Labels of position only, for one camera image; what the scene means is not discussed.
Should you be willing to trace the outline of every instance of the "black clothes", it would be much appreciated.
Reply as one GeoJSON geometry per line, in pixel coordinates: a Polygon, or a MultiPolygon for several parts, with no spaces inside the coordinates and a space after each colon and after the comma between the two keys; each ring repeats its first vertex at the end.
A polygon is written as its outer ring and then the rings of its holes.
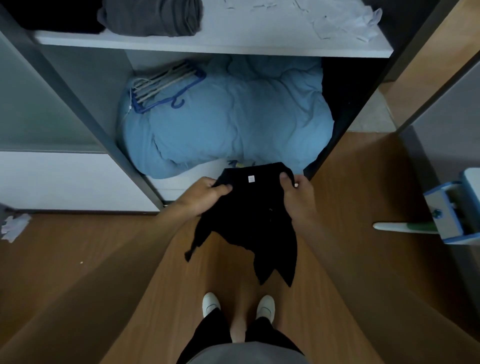
{"type": "MultiPolygon", "coordinates": [[[[303,354],[289,338],[275,330],[266,317],[260,317],[248,326],[245,342],[249,341],[280,346],[303,354]]],[[[229,343],[232,343],[230,328],[222,311],[216,308],[198,325],[192,339],[180,354],[177,364],[188,363],[195,355],[210,346],[229,343]]]]}
{"type": "Polygon", "coordinates": [[[124,36],[193,36],[202,0],[103,0],[98,21],[124,36]]]}
{"type": "Polygon", "coordinates": [[[231,184],[232,192],[202,214],[195,229],[190,260],[196,247],[218,232],[228,243],[255,253],[253,268],[260,284],[276,269],[290,287],[297,264],[297,237],[283,204],[280,173],[293,173],[283,163],[246,168],[227,168],[215,185],[231,184]]]}
{"type": "Polygon", "coordinates": [[[91,34],[98,34],[105,29],[96,19],[102,0],[0,2],[24,29],[91,34]]]}

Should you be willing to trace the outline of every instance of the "closet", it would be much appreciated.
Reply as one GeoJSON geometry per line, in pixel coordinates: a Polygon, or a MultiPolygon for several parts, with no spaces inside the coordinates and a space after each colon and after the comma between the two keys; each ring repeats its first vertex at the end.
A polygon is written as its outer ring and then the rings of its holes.
{"type": "Polygon", "coordinates": [[[333,136],[304,170],[311,178],[387,74],[405,67],[456,0],[364,0],[382,8],[379,35],[320,39],[294,12],[224,12],[204,0],[190,37],[72,34],[22,29],[0,5],[0,203],[22,210],[158,211],[226,160],[154,180],[116,144],[117,108],[134,74],[216,53],[323,58],[333,136]]]}

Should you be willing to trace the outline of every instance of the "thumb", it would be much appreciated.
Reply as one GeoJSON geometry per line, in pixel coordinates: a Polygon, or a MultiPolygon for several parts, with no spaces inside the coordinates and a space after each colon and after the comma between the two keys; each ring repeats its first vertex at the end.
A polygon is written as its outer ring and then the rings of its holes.
{"type": "Polygon", "coordinates": [[[231,184],[221,184],[212,189],[215,190],[216,194],[220,197],[220,196],[225,196],[226,194],[229,194],[231,190],[233,190],[233,187],[231,184]]]}
{"type": "Polygon", "coordinates": [[[294,187],[292,186],[292,181],[285,172],[280,173],[280,184],[282,185],[284,192],[294,189],[294,187]]]}

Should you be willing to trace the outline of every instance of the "rolled gray clothing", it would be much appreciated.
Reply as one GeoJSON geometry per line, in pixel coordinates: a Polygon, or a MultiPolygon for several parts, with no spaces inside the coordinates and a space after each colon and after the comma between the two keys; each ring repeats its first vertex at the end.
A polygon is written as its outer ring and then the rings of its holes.
{"type": "Polygon", "coordinates": [[[193,36],[202,0],[103,0],[97,20],[123,36],[193,36]]]}

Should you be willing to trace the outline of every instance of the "leg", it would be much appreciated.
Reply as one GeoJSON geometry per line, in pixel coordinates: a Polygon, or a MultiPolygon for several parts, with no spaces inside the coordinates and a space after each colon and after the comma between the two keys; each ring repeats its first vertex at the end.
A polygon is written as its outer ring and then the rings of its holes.
{"type": "Polygon", "coordinates": [[[205,295],[203,304],[204,319],[198,325],[190,342],[183,349],[177,364],[186,364],[191,358],[210,346],[232,342],[230,327],[222,311],[220,311],[220,304],[211,304],[211,302],[205,304],[206,300],[213,299],[208,295],[212,295],[218,303],[218,300],[212,293],[205,295]]]}
{"type": "Polygon", "coordinates": [[[245,342],[258,341],[265,344],[281,346],[303,354],[300,349],[284,334],[275,330],[272,321],[275,315],[275,302],[270,296],[265,296],[257,308],[257,319],[253,321],[245,333],[245,342]]]}

